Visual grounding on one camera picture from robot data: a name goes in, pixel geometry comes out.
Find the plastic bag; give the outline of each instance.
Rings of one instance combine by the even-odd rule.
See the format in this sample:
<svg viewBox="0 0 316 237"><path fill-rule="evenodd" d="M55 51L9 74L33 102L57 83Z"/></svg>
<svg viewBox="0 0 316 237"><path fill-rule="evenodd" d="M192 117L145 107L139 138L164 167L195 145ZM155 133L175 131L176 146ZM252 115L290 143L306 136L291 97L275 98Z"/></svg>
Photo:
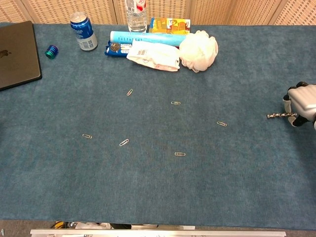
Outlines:
<svg viewBox="0 0 316 237"><path fill-rule="evenodd" d="M170 72L178 71L179 49L163 43L133 41L127 58L138 64Z"/></svg>

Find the blue soda can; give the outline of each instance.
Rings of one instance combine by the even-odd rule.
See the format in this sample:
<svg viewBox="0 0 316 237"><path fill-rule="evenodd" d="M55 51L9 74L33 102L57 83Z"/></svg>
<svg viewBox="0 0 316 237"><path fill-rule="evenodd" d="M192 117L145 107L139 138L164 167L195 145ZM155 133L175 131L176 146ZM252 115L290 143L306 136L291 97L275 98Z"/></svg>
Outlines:
<svg viewBox="0 0 316 237"><path fill-rule="evenodd" d="M93 32L90 19L84 12L76 12L70 17L70 26L76 33L77 42L84 51L93 50L98 46L98 41Z"/></svg>

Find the laptop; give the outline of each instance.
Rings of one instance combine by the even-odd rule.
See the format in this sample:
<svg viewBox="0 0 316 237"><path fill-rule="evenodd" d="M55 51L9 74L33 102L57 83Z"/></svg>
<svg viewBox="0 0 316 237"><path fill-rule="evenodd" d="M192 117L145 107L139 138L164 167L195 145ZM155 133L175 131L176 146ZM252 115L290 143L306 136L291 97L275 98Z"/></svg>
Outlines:
<svg viewBox="0 0 316 237"><path fill-rule="evenodd" d="M33 23L0 27L0 90L41 79Z"/></svg>

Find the plastic bottle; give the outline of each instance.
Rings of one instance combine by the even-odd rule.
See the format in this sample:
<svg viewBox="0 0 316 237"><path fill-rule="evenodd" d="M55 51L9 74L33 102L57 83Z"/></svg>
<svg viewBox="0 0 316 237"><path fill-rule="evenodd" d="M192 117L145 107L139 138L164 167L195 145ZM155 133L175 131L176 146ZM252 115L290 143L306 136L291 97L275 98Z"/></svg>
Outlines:
<svg viewBox="0 0 316 237"><path fill-rule="evenodd" d="M131 32L147 30L146 0L125 0L128 29Z"/></svg>

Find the blue spool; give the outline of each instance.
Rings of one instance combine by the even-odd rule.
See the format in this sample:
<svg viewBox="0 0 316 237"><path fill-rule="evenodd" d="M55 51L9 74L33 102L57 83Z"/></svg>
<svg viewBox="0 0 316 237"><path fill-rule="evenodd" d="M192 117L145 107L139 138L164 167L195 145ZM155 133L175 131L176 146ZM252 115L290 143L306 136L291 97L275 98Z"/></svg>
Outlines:
<svg viewBox="0 0 316 237"><path fill-rule="evenodd" d="M49 59L54 59L58 54L58 48L54 45L50 45L48 49L45 51L45 55Z"/></svg>

